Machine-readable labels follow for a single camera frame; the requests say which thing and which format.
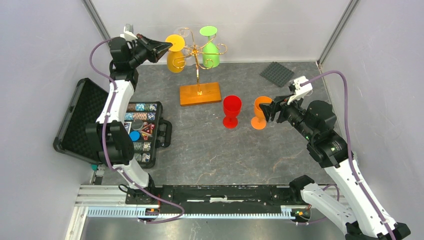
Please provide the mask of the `orange wine glass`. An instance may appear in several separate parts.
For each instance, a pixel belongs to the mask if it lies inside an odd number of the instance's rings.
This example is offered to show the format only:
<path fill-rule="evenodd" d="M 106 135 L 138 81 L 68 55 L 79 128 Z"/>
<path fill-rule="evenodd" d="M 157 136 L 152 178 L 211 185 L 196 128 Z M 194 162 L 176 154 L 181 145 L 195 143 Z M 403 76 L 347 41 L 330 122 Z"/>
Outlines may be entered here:
<path fill-rule="evenodd" d="M 259 96 L 254 101 L 253 111 L 255 116 L 251 119 L 250 124 L 256 130 L 263 130 L 267 121 L 265 119 L 264 113 L 260 108 L 260 104 L 269 104 L 272 102 L 272 99 L 268 96 Z"/>

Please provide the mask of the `yellow wine glass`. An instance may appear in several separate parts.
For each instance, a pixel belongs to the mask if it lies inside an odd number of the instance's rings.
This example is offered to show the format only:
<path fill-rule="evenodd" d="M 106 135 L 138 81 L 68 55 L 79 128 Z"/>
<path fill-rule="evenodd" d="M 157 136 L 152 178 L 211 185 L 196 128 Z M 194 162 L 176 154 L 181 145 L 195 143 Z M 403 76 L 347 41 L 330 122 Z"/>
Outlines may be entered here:
<path fill-rule="evenodd" d="M 185 67 L 185 55 L 182 50 L 185 47 L 185 40 L 178 34 L 169 35 L 166 42 L 172 43 L 168 50 L 166 59 L 167 68 L 172 73 L 180 73 Z"/>

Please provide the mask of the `clear wine glass back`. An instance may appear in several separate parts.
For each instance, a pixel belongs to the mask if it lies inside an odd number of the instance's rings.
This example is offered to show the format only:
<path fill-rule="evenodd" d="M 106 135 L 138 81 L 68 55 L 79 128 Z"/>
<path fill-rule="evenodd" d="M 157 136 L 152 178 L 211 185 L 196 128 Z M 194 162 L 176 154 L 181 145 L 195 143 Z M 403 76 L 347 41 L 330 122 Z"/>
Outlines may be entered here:
<path fill-rule="evenodd" d="M 184 60 L 186 62 L 186 65 L 192 66 L 195 64 L 195 57 L 191 55 L 192 53 L 192 46 L 193 46 L 193 34 L 192 31 L 188 27 L 179 27 L 175 31 L 178 35 L 183 37 L 184 39 L 184 47 L 182 49 L 182 53 L 185 56 Z"/>

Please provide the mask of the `red wine glass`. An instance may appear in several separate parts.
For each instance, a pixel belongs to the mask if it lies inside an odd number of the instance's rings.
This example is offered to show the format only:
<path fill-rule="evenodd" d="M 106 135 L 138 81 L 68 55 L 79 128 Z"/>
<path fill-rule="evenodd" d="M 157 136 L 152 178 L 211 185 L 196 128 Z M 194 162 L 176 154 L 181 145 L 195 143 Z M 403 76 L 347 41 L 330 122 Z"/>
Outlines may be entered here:
<path fill-rule="evenodd" d="M 242 100 L 236 95 L 229 95 L 223 100 L 224 119 L 223 125 L 228 129 L 234 129 L 238 125 L 238 115 L 241 112 Z"/>

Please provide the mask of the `green wine glass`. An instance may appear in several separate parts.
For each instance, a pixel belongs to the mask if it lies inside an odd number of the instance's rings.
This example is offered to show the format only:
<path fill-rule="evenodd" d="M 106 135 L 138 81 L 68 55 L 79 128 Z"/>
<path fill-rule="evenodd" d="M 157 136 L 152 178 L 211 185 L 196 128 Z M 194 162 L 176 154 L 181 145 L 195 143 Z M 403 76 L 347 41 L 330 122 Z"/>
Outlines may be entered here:
<path fill-rule="evenodd" d="M 218 29 L 215 26 L 204 26 L 199 33 L 207 37 L 207 43 L 202 47 L 202 64 L 206 69 L 215 68 L 220 64 L 220 55 L 217 46 L 213 43 Z"/>

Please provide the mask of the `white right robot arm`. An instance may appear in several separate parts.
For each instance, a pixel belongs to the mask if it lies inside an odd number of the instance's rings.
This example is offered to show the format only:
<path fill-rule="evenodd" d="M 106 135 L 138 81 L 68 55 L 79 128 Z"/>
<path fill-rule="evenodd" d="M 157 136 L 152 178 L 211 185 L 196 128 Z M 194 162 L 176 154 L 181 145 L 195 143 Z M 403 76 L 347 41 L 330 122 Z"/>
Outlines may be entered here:
<path fill-rule="evenodd" d="M 310 177 L 303 175 L 290 182 L 289 199 L 295 204 L 312 205 L 332 221 L 347 240 L 403 240 L 411 234 L 405 223 L 394 220 L 376 200 L 360 173 L 347 142 L 334 131 L 337 116 L 331 104 L 312 101 L 306 109 L 302 100 L 288 102 L 278 96 L 260 103 L 266 121 L 288 122 L 306 140 L 309 155 L 332 178 L 348 206 L 329 196 Z"/>

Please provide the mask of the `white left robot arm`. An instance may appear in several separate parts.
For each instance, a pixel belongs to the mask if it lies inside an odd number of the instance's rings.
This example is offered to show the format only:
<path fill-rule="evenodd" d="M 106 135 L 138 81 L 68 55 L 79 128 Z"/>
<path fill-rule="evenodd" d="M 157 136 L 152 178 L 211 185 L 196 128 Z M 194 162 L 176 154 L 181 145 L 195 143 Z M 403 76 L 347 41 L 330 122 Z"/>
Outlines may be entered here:
<path fill-rule="evenodd" d="M 96 67 L 93 70 L 109 80 L 109 93 L 97 120 L 86 126 L 86 136 L 94 159 L 127 182 L 127 194 L 151 204 L 158 199 L 157 190 L 150 174 L 134 156 L 133 142 L 124 127 L 125 114 L 137 86 L 137 67 L 145 61 L 158 62 L 172 43 L 141 34 L 132 40 L 114 37 L 106 43 L 112 56 L 110 73 L 105 74 Z"/>

